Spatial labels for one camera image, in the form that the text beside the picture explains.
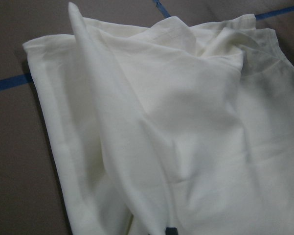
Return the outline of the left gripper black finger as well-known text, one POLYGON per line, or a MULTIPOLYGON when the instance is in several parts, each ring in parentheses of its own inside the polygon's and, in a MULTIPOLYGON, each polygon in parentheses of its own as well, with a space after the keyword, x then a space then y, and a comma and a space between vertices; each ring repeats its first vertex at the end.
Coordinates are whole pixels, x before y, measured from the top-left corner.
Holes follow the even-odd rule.
POLYGON ((165 235, 178 235, 178 229, 175 227, 167 227, 165 229, 165 235))

